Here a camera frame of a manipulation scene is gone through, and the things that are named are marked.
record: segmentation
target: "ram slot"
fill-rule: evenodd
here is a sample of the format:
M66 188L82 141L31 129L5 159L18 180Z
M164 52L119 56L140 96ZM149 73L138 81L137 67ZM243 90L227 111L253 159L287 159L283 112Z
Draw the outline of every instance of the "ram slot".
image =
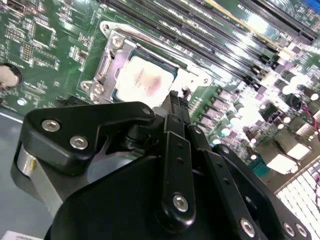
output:
M150 2L144 2L143 5L151 11L158 10L159 17L163 17L167 20L170 20L171 23L175 23L176 26L180 28L181 32L188 33L190 36L197 40L201 39L203 42L208 42L215 49L216 53L225 55L226 57L233 60L235 63L239 64L245 69L249 70L252 68L253 64L248 59L236 56L232 50L225 47L223 44L206 37L205 35L203 35L203 33L201 34L200 32L196 31L193 27L186 25L182 20L172 16L171 14L165 11L159 11L159 7L157 5L153 5Z
M290 35L299 43L311 45L315 38L306 34L301 28L291 24L287 19L278 18L274 12L270 12L267 7L255 0L238 0L242 5L262 17L276 29Z
M129 17L135 19L136 22L139 24L145 25L150 27L154 32L159 33L160 35L164 36L168 40L177 43L184 49L190 51L190 52L195 52L199 54L204 60L213 63L217 67L223 69L227 73L239 78L239 79L245 79L247 74L238 70L231 64L223 61L219 57L215 56L212 53L209 53L200 47L194 45L193 42L178 36L174 31L168 29L167 27L164 27L163 25L152 21L150 18L146 20L144 16L142 16L139 12L136 12L135 10L131 9L127 5L117 1L117 0L110 0L109 5L116 10L119 13L128 15Z

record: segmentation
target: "electrolytic capacitor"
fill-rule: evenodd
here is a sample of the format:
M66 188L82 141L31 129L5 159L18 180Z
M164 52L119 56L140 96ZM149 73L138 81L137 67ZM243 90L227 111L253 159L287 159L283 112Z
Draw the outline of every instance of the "electrolytic capacitor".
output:
M244 105L242 103L238 103L235 106L236 111L240 114L240 115L244 115L246 112L246 109L244 107Z
M308 98L310 98L311 101L315 101L315 100L317 100L319 98L319 94L318 93L316 93L315 91L313 91L312 89L310 89L310 88L308 88L306 86L304 86L302 88L302 92L303 92L304 95L306 95Z
M279 82L277 87L284 95L292 94L295 89L292 85L286 84L284 81Z
M213 145L221 144L221 140L218 135L214 134L210 137L210 142Z
M301 84L301 78L297 75L294 75L292 72L286 72L283 75L284 79L287 80L291 85L297 86L298 84Z
M239 118L236 117L232 112L227 113L227 118L231 125L237 125L239 123Z
M249 146L246 147L246 152L248 153L248 156L251 160L256 160L257 159L257 154L256 152Z
M227 137L230 135L230 129L224 124L221 124L219 126L219 131L220 131L221 137Z
M286 113L282 113L282 115L280 116L280 119L285 123L288 124L291 122L291 118L286 114Z
M276 119L273 124L278 128L278 129L283 129L285 125L280 119Z
M246 137L249 139L249 142L252 143L252 144L255 144L257 142L255 136L249 131L249 130L246 130L244 132L244 134L246 135Z

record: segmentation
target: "black metal bracket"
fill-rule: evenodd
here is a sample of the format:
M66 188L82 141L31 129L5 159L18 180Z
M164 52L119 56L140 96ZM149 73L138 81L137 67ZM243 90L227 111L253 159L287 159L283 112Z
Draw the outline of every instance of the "black metal bracket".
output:
M41 109L25 117L14 164L45 204L53 193L61 202L45 240L311 239L230 148L210 148L190 124L184 99L171 92L162 107L165 117L140 102ZM78 143L74 136L81 136ZM98 152L133 151L141 157L86 183Z
M151 124L154 119L154 112L141 102L37 109L25 116L20 141L30 155L64 174L78 175L85 172L108 137L132 125ZM46 130L46 120L57 122L59 130ZM84 138L87 147L72 147L74 136Z

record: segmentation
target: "black memory slot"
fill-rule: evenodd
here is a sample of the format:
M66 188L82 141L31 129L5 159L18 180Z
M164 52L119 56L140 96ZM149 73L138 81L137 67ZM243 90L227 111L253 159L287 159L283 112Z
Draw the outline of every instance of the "black memory slot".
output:
M299 43L306 45L311 45L315 38L299 28L288 22L287 19L281 17L279 18L274 12L270 11L267 7L255 0L238 0L242 5L244 5L249 10L253 11L260 17L262 17L269 24L274 26L276 29L290 35Z
M271 2L266 0L253 0L255 3L259 4L260 6L264 6L265 9L268 9L271 14L277 16L281 21L286 22L292 27L299 28L300 31L304 32L305 34L309 35L311 38L316 40L319 35L308 28L307 26L303 25L301 22L294 19L292 16L287 14L286 12L282 11L280 8L276 7L275 5L271 4Z
M259 59L260 58L261 54L256 52L257 50L254 47L251 47L249 45L247 47L239 46L240 44L243 43L243 41L241 39L237 38L235 35L227 32L227 31L221 30L220 29L221 26L219 26L219 24L212 23L210 26L208 26L206 24L203 24L200 17L195 16L195 15L188 15L185 11L181 11L180 9L176 8L175 6L173 6L172 4L168 3L167 0L155 0L154 2L157 2L157 3L165 6L168 9L174 10L179 15L184 16L185 18L192 20L195 24L197 24L202 29L214 34L215 36L219 37L220 39L222 39L222 40L224 40L226 42L232 43L233 45L235 45L238 48L242 49L246 54L248 54L252 58L254 58L254 59Z
M179 4L179 3L177 3L176 0L167 0L167 1L170 2L176 8L178 8L179 10L183 10L185 12L185 14L196 17L197 20L199 20L201 23L205 24L208 27L214 27L217 24L214 20L211 20L207 17L204 17L199 12L197 12L196 10L194 10L193 8L191 8L185 4ZM245 31L241 26L238 26L238 25L234 24L233 22L228 21L228 19L225 18L224 14L219 12L218 10L215 10L215 9L208 10L201 3L199 3L197 0L188 0L188 2L195 5L198 9L200 9L206 15L212 16L214 19L218 20L220 23L224 24L225 26L232 28L234 31L238 32L239 34L241 34L243 36L248 35L248 33L249 33L248 31ZM277 52L276 49L271 48L262 39L259 39L255 36L252 36L250 38L250 40L252 42L254 42L255 44L257 44L261 48L266 48L273 53Z
M239 71L234 66L232 66L229 63L223 61L222 59L218 58L214 54L211 54L211 53L209 53L207 51L204 51L200 47L194 45L191 41L189 41L189 40L187 40L187 39L185 39L183 37L180 37L174 31L172 31L172 30L170 30L170 29L168 29L166 27L163 27L159 23L152 21L150 18L148 18L148 20L146 20L146 18L143 15L141 15L139 12L136 12L135 10L131 9L127 5L121 3L121 2L119 2L117 0L109 0L109 6L111 6L117 12L133 18L139 24L148 26L154 32L164 36L165 38L167 38L168 40L170 40L170 41L172 41L174 43L177 43L178 45L180 45L184 49L186 49L186 50L188 50L190 52L196 52L197 54L201 55L201 57L204 60L206 60L208 62L212 62L214 65L216 65L217 67L223 69L227 73L229 73L229 74L231 74L233 76L236 76L239 79L245 79L246 78L247 74Z
M214 40L204 36L200 32L196 31L193 27L185 24L182 20L174 17L170 13L167 13L167 12L162 11L162 10L159 11L159 7L158 6L153 5L150 2L143 2L143 5L146 6L148 9L150 9L152 11L158 11L158 15L161 16L161 17L164 17L166 20L170 19L170 23L171 24L175 23L176 24L175 27L179 27L181 32L183 32L185 34L188 34L189 36L192 36L192 38L195 38L197 40L201 39L204 42L208 42L211 45L211 47L213 47L215 49L216 53L220 53L222 55L225 55L226 57L228 57L229 59L233 60L235 63L239 64L243 68L247 68L247 69L251 69L252 68L253 64L248 59L246 59L244 57L236 56L233 53L232 50L230 50L229 48L227 48L223 44L219 43L218 41L214 41Z

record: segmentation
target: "green circuit board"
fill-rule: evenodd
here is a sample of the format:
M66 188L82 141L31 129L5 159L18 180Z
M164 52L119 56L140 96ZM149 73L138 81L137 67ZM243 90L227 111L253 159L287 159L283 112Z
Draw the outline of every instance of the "green circuit board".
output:
M80 83L94 78L102 51L107 44L108 39L99 29L102 21L128 24L154 39L163 40L163 36L156 29L144 25L141 21L123 14L123 12L108 4L101 4L93 0L28 0L25 1L27 7L22 13L10 7L8 0L2 1L0 0L0 63L10 63L17 66L23 74L23 82L17 87L1 89L1 105L21 115L25 115L33 109L58 107L58 98L67 99L70 96L75 96L88 104L92 104L88 94L80 88ZM119 0L119 2L149 21L163 24L160 18L140 7L135 1ZM190 23L188 16L179 16L157 3L156 0L150 0L149 2L154 4L158 11L166 12L171 17L177 17L185 24ZM248 23L273 41L277 41L280 37L288 42L292 40L285 32L277 30L256 14L250 12L237 0L217 0L216 2L235 17ZM271 2L314 32L320 33L319 16L303 5L300 0L273 0ZM197 9L191 1L187 0L177 0L176 4ZM203 7L208 11L214 10L208 3L204 3ZM214 15L210 19L216 22L223 32L235 36L239 34L234 28L215 19ZM175 34L186 37L179 30L173 30L174 27L170 26L169 21L164 26L168 30L175 31ZM191 26L194 27L194 31L200 31L199 27ZM241 29L246 31L248 35L255 35L244 27L241 27ZM205 34L209 39L215 39L225 48L230 47L229 42L214 32L207 31L206 33L202 32L202 34ZM269 58L274 57L274 52L251 42L249 39L246 41L249 41L249 45L257 54ZM173 48L177 45L172 40L168 40L166 44ZM303 44L298 46L302 51L291 59L294 69L309 77L320 77L318 40L312 46ZM225 54L218 52L215 54L221 60L228 58ZM214 64L203 58L201 54L193 53L192 57L212 71L211 79L209 79L211 85L199 86L192 92L189 100L190 115L193 122L197 121L205 105L217 92L218 87L223 87L231 92L240 90L237 100L243 99L252 102L252 99L255 99L253 97L255 92L246 88L239 77L221 74L223 71L218 71ZM260 64L257 59L249 55L243 54L240 57L249 63ZM230 62L230 64L243 73L252 75L250 69L245 66L237 65L234 62ZM317 90L317 84L310 83L310 86ZM259 109L260 106L271 100L272 102L277 101L278 96L271 93L267 93L263 100L254 100L253 106ZM25 100L26 104L19 104L19 99ZM293 117L298 114L290 109L287 113ZM209 137L214 131L215 129L212 128L206 134ZM241 144L241 130L233 129L233 131L239 137L224 138L222 142L230 145L242 159L247 160L246 151ZM263 124L262 126L253 126L252 131L259 131L257 136L259 142L265 136L273 136L277 129L269 124Z

